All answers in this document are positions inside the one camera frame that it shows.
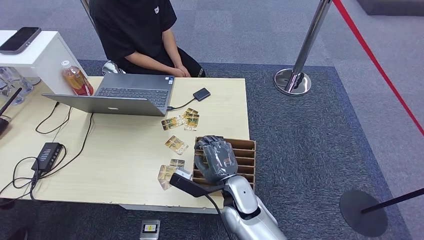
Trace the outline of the person's left hand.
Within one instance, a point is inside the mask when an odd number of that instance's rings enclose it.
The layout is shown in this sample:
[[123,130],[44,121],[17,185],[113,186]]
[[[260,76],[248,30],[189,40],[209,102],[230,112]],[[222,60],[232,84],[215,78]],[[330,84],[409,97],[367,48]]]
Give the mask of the person's left hand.
[[190,78],[191,77],[188,69],[184,65],[179,64],[178,66],[176,66],[176,68],[179,69],[180,71],[182,71],[182,76],[184,78]]

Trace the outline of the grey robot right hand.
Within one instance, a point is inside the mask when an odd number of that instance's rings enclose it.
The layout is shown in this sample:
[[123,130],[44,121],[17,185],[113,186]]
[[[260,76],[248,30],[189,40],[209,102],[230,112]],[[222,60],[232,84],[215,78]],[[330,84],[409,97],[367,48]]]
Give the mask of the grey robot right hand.
[[232,145],[221,136],[206,135],[194,145],[202,155],[194,156],[194,164],[208,184],[216,185],[238,172],[238,163]]

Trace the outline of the person's right hand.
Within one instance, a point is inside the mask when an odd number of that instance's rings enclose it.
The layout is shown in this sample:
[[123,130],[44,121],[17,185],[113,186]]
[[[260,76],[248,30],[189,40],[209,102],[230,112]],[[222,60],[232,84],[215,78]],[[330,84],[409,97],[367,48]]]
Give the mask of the person's right hand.
[[186,77],[186,73],[179,68],[167,67],[166,72],[178,78]]

